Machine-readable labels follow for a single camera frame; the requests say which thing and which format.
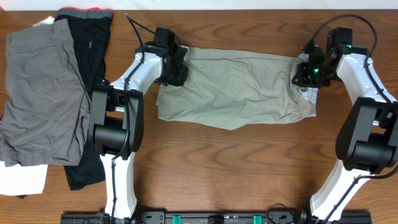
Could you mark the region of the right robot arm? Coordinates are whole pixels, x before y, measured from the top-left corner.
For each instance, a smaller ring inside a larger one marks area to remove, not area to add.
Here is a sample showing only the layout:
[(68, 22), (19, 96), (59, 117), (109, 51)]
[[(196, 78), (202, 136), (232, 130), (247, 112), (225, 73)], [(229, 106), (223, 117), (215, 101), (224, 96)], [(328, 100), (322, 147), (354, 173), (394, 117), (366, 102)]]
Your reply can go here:
[(337, 161), (320, 190), (310, 197), (296, 223), (372, 223), (369, 212), (344, 210), (369, 180), (397, 173), (397, 100), (384, 88), (365, 47), (347, 41), (326, 52), (315, 44), (304, 48), (292, 82), (303, 87), (343, 82), (353, 104), (335, 144)]

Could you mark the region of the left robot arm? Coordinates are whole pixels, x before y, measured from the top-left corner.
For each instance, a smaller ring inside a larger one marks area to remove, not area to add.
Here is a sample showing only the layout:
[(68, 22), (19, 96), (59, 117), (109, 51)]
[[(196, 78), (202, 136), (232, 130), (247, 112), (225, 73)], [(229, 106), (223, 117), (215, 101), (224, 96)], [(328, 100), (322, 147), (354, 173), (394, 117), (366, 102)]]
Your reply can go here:
[(166, 48), (145, 45), (117, 80), (93, 91), (88, 137), (104, 167), (107, 223), (129, 223), (136, 210), (133, 168), (144, 135), (144, 95), (154, 81), (182, 86), (188, 53), (186, 46), (170, 54)]

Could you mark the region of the khaki green shorts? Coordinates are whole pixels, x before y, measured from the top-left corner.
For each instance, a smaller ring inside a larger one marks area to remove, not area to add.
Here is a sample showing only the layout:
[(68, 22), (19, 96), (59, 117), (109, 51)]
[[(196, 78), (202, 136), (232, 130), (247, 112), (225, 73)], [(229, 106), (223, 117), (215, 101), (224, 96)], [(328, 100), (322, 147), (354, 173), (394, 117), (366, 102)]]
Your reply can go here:
[(315, 117), (317, 89), (291, 82), (307, 59), (304, 54), (294, 58), (192, 47), (184, 85), (159, 89), (158, 117), (227, 130)]

